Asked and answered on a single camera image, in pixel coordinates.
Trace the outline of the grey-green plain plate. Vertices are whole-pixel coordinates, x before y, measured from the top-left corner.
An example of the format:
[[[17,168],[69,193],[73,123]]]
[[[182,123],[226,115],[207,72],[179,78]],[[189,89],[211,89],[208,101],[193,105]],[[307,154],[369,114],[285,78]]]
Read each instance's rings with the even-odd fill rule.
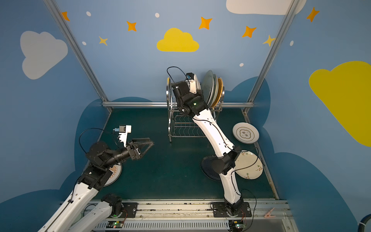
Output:
[[[209,98],[210,98],[211,93],[213,91],[213,87],[214,87],[213,72],[212,72],[212,70],[209,70],[205,74],[205,76],[203,78],[203,81],[201,83],[201,88],[203,90],[203,97],[204,97],[205,102],[209,101]]]

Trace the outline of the white plate green lettered rim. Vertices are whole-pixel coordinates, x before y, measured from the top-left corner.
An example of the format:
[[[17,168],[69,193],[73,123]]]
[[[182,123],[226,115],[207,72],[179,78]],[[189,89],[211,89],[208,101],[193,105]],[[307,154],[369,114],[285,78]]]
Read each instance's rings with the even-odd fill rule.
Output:
[[[211,95],[210,95],[210,99],[209,99],[209,107],[212,106],[213,102],[214,102],[214,97],[216,96],[217,94],[217,91],[218,91],[218,80],[217,80],[217,76],[216,74],[213,74],[213,88],[212,88],[212,92],[211,92]]]

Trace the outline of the pale green flower plate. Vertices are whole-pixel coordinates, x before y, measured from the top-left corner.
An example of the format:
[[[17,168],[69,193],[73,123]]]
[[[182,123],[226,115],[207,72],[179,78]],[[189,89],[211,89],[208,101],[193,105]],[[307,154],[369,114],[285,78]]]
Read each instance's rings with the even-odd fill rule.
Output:
[[[214,102],[216,101],[218,90],[219,90],[218,77],[216,74],[213,74],[213,77],[214,77],[214,96],[213,96],[212,104],[214,104]]]

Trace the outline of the orange woven round plate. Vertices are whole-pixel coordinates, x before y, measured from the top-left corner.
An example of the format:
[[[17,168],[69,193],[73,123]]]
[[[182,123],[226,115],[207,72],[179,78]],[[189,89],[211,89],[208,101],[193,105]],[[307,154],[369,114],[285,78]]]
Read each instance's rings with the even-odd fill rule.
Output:
[[[223,88],[224,88],[223,80],[221,78],[218,78],[218,83],[219,83],[219,90],[218,90],[218,94],[217,94],[217,99],[214,102],[214,104],[212,104],[212,106],[210,108],[215,108],[217,106],[217,104],[219,103],[219,101],[221,99],[222,93],[223,93]]]

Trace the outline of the white plate orange sunburst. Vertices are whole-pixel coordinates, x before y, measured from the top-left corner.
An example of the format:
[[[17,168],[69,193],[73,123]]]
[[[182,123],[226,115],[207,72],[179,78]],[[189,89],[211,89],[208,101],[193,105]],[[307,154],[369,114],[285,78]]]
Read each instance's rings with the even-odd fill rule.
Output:
[[[198,79],[198,77],[197,77],[196,74],[194,74],[193,80],[194,80],[195,85],[196,85],[196,91],[201,90],[202,89],[201,88],[201,84],[200,84],[200,81],[199,81],[199,79]]]

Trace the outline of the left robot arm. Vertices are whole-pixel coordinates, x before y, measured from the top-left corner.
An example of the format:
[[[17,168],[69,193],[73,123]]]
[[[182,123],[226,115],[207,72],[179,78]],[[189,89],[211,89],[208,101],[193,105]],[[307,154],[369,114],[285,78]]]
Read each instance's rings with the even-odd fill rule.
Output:
[[[41,232],[90,232],[102,220],[123,212],[122,199],[114,194],[105,195],[96,207],[74,224],[86,205],[98,194],[112,175],[110,170],[127,159],[140,159],[152,146],[149,138],[133,139],[125,148],[111,150],[103,141],[90,147],[86,157],[89,166],[78,178],[71,194],[40,229]]]

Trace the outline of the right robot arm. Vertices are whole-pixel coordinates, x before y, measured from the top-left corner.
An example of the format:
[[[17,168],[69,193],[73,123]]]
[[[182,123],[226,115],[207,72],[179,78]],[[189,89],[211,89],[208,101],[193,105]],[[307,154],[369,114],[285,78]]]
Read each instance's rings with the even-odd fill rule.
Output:
[[[187,81],[172,83],[169,86],[176,97],[180,113],[191,117],[212,145],[215,156],[211,157],[210,163],[221,179],[227,211],[231,216],[238,214],[244,203],[235,176],[235,161],[241,150],[222,132],[200,90],[191,92]]]

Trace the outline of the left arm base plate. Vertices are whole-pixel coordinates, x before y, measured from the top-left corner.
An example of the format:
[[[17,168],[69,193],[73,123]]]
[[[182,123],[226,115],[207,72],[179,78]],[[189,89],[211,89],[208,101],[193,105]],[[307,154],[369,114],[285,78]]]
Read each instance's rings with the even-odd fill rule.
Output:
[[[137,202],[122,202],[119,208],[118,218],[135,218],[137,213]]]

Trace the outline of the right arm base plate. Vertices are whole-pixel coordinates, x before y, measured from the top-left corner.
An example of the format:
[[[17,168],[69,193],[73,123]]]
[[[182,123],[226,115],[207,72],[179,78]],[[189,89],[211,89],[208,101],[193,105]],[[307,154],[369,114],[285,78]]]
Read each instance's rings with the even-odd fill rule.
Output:
[[[252,209],[249,203],[237,205],[227,204],[225,202],[212,202],[211,208],[215,218],[251,218]]]

